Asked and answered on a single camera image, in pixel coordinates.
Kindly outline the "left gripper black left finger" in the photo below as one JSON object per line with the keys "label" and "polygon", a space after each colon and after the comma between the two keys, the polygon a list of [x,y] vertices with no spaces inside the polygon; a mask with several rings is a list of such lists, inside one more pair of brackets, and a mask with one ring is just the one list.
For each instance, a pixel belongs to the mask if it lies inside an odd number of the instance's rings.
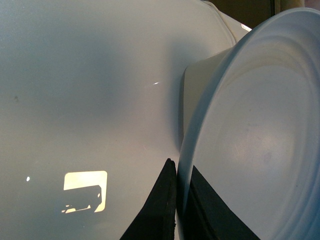
{"label": "left gripper black left finger", "polygon": [[167,159],[142,209],[122,240],[173,240],[177,197],[175,162]]}

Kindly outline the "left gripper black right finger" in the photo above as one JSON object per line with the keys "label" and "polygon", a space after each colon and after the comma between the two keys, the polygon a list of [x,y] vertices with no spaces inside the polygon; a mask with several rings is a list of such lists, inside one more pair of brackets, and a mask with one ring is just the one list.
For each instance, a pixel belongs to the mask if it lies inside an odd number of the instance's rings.
{"label": "left gripper black right finger", "polygon": [[224,203],[196,167],[186,205],[187,240],[258,240],[258,236]]}

